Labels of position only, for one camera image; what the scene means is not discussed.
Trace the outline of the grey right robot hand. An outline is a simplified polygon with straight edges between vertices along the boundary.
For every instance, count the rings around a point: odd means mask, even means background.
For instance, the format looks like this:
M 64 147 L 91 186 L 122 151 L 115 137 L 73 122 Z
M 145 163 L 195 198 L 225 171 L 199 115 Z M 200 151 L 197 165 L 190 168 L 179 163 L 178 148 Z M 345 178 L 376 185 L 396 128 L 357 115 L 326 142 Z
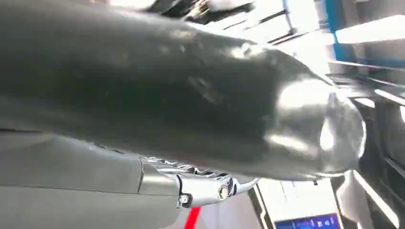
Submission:
M 1 1 L 1 228 L 160 229 L 356 167 L 365 122 L 330 78 L 155 5 Z

